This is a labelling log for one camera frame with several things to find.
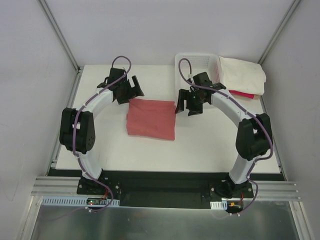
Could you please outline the salmon pink t shirt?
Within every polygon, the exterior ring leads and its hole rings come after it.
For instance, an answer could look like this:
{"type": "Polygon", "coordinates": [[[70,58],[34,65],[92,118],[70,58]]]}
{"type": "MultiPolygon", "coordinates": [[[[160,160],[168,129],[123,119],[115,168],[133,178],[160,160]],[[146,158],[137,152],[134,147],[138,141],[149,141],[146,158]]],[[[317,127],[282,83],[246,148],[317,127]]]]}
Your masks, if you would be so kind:
{"type": "Polygon", "coordinates": [[[134,98],[129,102],[126,130],[130,136],[175,140],[174,101],[134,98]]]}

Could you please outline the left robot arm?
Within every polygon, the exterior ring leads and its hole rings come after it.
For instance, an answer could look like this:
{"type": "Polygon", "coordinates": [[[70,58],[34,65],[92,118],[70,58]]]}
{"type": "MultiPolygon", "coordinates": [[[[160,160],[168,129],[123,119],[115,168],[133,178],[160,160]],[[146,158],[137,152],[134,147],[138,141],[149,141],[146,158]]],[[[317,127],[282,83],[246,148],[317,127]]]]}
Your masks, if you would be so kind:
{"type": "Polygon", "coordinates": [[[72,152],[76,158],[82,176],[89,181],[88,188],[99,195],[105,191],[106,183],[99,177],[102,167],[93,148],[96,142],[95,117],[113,102],[119,105],[129,103],[136,97],[143,97],[138,78],[131,77],[133,85],[124,69],[112,67],[95,92],[79,107],[66,107],[61,114],[59,142],[72,152]]]}

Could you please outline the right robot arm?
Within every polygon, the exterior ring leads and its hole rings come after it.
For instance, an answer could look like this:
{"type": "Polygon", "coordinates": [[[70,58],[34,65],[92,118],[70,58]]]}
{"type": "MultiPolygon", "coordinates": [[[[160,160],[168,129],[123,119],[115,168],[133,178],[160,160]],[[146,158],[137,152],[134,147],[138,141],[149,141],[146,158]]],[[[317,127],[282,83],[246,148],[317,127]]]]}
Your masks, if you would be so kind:
{"type": "Polygon", "coordinates": [[[206,72],[186,79],[189,89],[179,89],[176,113],[188,109],[188,115],[203,113],[208,103],[222,111],[237,127],[235,148],[237,158],[226,179],[214,188],[223,198],[237,197],[249,186],[250,174],[256,163],[273,153],[270,117],[251,113],[242,106],[222,83],[213,83],[206,72]]]}

